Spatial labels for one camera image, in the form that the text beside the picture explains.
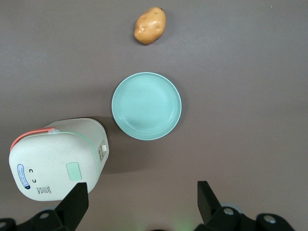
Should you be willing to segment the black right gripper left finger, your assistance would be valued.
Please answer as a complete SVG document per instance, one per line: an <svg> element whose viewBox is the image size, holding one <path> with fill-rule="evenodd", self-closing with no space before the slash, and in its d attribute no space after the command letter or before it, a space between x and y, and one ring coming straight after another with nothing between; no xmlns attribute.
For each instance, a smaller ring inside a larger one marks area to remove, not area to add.
<svg viewBox="0 0 308 231"><path fill-rule="evenodd" d="M17 225L12 218L2 218L2 231L74 231L89 207L87 184L77 183L52 210L43 210L28 221Z"/></svg>

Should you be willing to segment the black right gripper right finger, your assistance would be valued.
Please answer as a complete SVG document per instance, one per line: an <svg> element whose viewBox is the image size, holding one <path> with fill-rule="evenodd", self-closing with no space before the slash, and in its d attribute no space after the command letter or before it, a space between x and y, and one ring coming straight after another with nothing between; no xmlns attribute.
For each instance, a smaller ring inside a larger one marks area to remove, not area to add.
<svg viewBox="0 0 308 231"><path fill-rule="evenodd" d="M207 181L197 183L197 204L203 223L197 231L293 231L282 217L261 213L250 219L237 209L222 206Z"/></svg>

